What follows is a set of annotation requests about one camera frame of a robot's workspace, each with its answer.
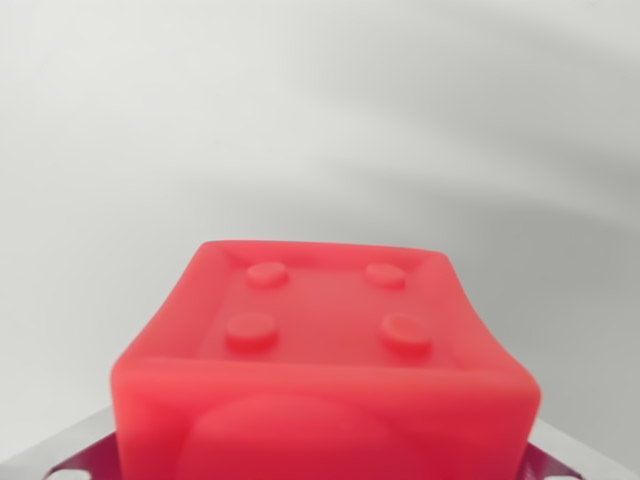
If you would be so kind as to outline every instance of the hole in metal plate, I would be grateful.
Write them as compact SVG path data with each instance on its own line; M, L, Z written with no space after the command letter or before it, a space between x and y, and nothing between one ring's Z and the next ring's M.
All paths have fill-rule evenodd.
M46 480L91 480L91 474L86 470L65 468L48 475Z

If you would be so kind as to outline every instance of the white backdrop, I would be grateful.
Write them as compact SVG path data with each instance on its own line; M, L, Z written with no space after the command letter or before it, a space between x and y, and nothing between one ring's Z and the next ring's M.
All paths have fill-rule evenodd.
M223 238L450 255L541 415L640 470L640 4L0 0L0 458Z

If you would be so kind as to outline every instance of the metal plate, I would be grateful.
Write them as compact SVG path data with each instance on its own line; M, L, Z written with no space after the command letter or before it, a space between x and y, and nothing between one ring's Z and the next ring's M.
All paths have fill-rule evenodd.
M122 480L110 408L0 465L0 480ZM516 480L638 480L630 471L537 420Z

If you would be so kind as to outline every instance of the rubber cube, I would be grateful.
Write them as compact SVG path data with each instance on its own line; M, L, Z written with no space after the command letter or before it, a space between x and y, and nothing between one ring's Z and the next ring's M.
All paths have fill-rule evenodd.
M224 241L112 372L125 480L514 480L540 401L447 257Z

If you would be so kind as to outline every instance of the red cube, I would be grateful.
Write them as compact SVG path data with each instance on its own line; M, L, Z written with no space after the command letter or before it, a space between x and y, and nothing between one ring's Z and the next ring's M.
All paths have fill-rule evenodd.
M204 244L112 372L125 480L513 480L540 402L447 258Z

